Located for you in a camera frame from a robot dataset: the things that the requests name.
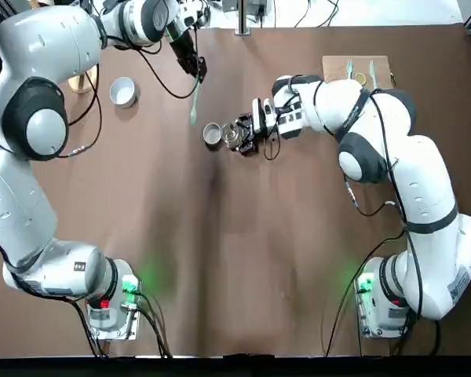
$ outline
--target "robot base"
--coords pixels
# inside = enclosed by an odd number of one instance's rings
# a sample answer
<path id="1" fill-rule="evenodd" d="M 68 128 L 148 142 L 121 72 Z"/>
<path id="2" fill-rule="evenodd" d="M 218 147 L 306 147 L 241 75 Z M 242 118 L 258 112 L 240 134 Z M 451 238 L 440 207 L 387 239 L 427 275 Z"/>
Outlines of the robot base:
<path id="1" fill-rule="evenodd" d="M 360 291 L 360 278 L 354 283 L 354 297 L 356 298 L 356 309 L 360 321 L 361 335 L 365 339 L 399 338 L 404 333 L 403 327 L 382 328 L 378 326 L 377 314 L 374 306 L 374 295 L 371 291 L 357 293 Z"/>
<path id="2" fill-rule="evenodd" d="M 133 274 L 131 266 L 122 259 L 115 259 L 118 270 L 118 283 L 115 293 L 102 309 L 86 306 L 89 325 L 98 340 L 136 340 L 140 325 L 138 307 L 139 296 L 125 290 L 141 291 L 141 282 Z"/>

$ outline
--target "white bowl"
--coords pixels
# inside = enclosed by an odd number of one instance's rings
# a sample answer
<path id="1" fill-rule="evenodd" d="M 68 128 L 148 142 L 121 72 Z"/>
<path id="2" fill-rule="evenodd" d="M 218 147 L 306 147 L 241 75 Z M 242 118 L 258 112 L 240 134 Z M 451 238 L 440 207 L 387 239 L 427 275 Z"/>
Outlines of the white bowl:
<path id="1" fill-rule="evenodd" d="M 137 88 L 133 79 L 119 77 L 110 87 L 110 99 L 120 108 L 130 108 L 137 99 Z"/>

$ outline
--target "small bowl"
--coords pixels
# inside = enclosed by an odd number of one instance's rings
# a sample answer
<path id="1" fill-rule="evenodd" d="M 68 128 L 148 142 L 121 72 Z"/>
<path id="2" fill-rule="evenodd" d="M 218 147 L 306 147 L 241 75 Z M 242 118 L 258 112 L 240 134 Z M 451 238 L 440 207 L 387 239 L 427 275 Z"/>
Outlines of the small bowl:
<path id="1" fill-rule="evenodd" d="M 221 146 L 221 127 L 217 123 L 208 123 L 204 126 L 203 139 L 210 151 L 217 151 Z"/>
<path id="2" fill-rule="evenodd" d="M 137 99 L 137 88 L 133 79 L 119 77 L 110 87 L 110 99 L 120 108 L 130 108 Z"/>

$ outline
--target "fork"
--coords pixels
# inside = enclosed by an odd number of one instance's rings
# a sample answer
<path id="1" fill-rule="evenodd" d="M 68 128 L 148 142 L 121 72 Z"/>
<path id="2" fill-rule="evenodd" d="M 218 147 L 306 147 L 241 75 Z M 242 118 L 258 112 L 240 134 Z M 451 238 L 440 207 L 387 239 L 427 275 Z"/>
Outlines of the fork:
<path id="1" fill-rule="evenodd" d="M 347 69 L 347 78 L 352 79 L 352 60 L 347 63 L 347 67 L 345 68 Z"/>

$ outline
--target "knife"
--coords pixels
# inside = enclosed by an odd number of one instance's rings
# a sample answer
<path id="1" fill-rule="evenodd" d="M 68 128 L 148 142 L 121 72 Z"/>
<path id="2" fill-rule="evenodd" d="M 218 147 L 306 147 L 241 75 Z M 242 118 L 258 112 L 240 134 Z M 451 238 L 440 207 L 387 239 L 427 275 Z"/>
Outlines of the knife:
<path id="1" fill-rule="evenodd" d="M 371 79 L 374 80 L 374 90 L 375 90 L 378 88 L 378 85 L 377 85 L 377 77 L 375 77 L 375 66 L 374 66 L 373 60 L 370 62 L 370 76 L 371 76 Z"/>

